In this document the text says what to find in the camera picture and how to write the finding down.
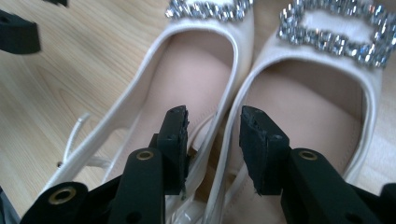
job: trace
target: shoe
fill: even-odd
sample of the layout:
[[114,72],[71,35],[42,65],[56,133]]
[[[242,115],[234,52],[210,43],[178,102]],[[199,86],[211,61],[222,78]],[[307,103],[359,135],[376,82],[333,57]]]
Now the shoe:
[[[189,198],[204,178],[220,122],[251,67],[252,4],[251,0],[172,0],[165,12],[171,22],[148,50],[134,80],[45,189],[72,180],[113,132],[126,129],[115,158],[108,166],[99,162],[106,168],[104,181],[121,175],[128,155],[147,147],[160,130],[166,111],[186,105],[188,147],[195,145],[197,150],[186,181],[184,196]],[[180,197],[168,197],[168,216]]]
[[291,148],[320,152],[354,183],[374,132],[395,18],[356,0],[296,0],[281,11],[235,97],[203,223],[285,222],[280,197],[259,196],[248,177],[238,146],[243,105],[265,111]]

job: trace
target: wooden table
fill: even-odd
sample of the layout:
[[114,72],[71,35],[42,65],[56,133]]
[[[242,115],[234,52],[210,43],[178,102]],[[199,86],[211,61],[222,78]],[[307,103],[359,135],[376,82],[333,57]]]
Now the wooden table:
[[[289,0],[256,1],[255,55],[278,25]],[[383,0],[388,9],[396,3]],[[42,51],[0,51],[0,185],[22,215],[63,157],[76,120],[92,114],[77,144],[95,127],[133,79],[150,44],[168,23],[165,0],[72,0],[56,7],[41,0],[0,0],[0,9],[39,25]],[[396,58],[384,73],[374,141],[359,186],[378,193],[396,181]],[[114,141],[122,133],[116,133]],[[100,171],[78,177],[90,188]]]

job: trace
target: rhinestone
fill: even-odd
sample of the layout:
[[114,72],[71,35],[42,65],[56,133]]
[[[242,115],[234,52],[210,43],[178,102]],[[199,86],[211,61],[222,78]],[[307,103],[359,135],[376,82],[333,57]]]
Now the rhinestone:
[[318,42],[320,31],[319,30],[309,30],[306,32],[305,43],[315,45]]
[[283,24],[297,25],[298,19],[294,13],[294,7],[289,5],[288,9],[283,9],[280,12],[280,20]]
[[291,30],[290,43],[292,45],[301,45],[304,43],[306,30],[303,27],[296,27]]
[[345,2],[345,0],[332,0],[332,3],[329,6],[330,12],[340,14],[345,7]]
[[317,48],[318,50],[327,51],[333,40],[333,34],[329,31],[324,31],[319,34]]
[[361,48],[360,44],[357,43],[347,43],[345,55],[349,57],[356,57],[358,55],[359,49]]
[[294,0],[293,7],[295,8],[296,14],[302,14],[304,12],[304,0]]
[[209,3],[209,2],[205,2],[204,3],[204,8],[208,12],[208,15],[210,17],[213,17],[213,15],[214,15],[214,13],[213,13],[213,8],[214,8],[213,4]]
[[235,14],[234,14],[235,8],[233,7],[233,5],[225,5],[224,11],[227,12],[230,20],[235,21]]
[[[366,19],[375,29],[373,42],[356,43],[330,31],[306,30],[299,23],[304,11],[310,9]],[[333,55],[345,55],[369,67],[385,67],[390,53],[396,49],[396,14],[388,13],[380,5],[361,4],[359,0],[293,0],[280,12],[279,18],[278,38],[292,45],[306,44]]]
[[385,67],[388,63],[388,58],[390,57],[390,52],[386,49],[378,49],[378,52],[373,58],[373,66],[375,67]]
[[356,16],[360,14],[358,0],[349,0],[346,2],[344,14],[347,16]]
[[277,31],[277,36],[283,40],[290,40],[291,29],[287,25],[281,25]]
[[235,8],[235,19],[237,21],[242,21],[245,17],[245,10],[242,9],[240,6],[236,6]]
[[193,17],[192,16],[192,8],[188,6],[186,3],[181,3],[180,5],[181,11],[185,17]]
[[253,3],[250,3],[249,0],[240,0],[237,1],[237,5],[240,6],[243,10],[248,9],[253,5]]
[[361,46],[361,48],[359,49],[359,53],[357,55],[357,60],[359,63],[368,63],[370,64],[372,59],[373,59],[373,55],[375,52],[375,45],[363,45]]
[[375,5],[373,4],[363,4],[361,6],[361,15],[363,17],[370,18],[373,15],[374,11],[375,11]]
[[381,25],[384,20],[387,18],[387,14],[382,6],[375,7],[375,12],[370,18],[370,23],[372,25]]
[[242,21],[253,3],[253,0],[234,0],[233,5],[217,5],[211,2],[187,4],[184,0],[171,0],[165,17],[173,20],[189,17],[200,20],[214,18],[219,21]]
[[181,13],[176,7],[170,6],[165,11],[165,17],[169,18],[169,19],[172,19],[172,20],[176,20],[176,19],[179,19],[181,17]]
[[330,53],[333,53],[337,56],[343,55],[346,44],[347,44],[347,37],[343,35],[337,35],[330,48]]

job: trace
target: brass grommet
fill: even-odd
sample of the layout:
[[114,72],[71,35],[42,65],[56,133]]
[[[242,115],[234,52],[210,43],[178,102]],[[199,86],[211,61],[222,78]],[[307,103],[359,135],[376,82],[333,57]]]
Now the brass grommet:
[[137,159],[140,161],[146,161],[151,159],[154,156],[154,153],[150,151],[142,151],[137,154]]
[[49,196],[49,203],[58,205],[69,202],[76,196],[76,189],[70,186],[56,190]]
[[298,153],[298,155],[301,158],[308,160],[308,161],[315,161],[318,159],[318,156],[315,153],[310,152],[310,151],[301,151]]

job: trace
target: beige insole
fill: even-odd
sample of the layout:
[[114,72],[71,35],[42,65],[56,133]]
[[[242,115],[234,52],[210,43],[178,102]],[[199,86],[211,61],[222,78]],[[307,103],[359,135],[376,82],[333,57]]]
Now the beige insole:
[[217,110],[231,74],[231,43],[223,36],[199,31],[171,38],[155,69],[147,100],[134,123],[131,138],[106,179],[123,172],[130,153],[149,146],[152,135],[159,132],[169,109],[179,105],[187,107],[189,133]]
[[[314,149],[343,173],[360,139],[361,93],[359,84],[338,70],[316,63],[285,61],[256,77],[245,105],[265,111],[290,138],[292,148]],[[234,160],[242,158],[235,141],[232,153]],[[279,197],[260,197],[248,176],[227,205],[223,220],[284,222]]]

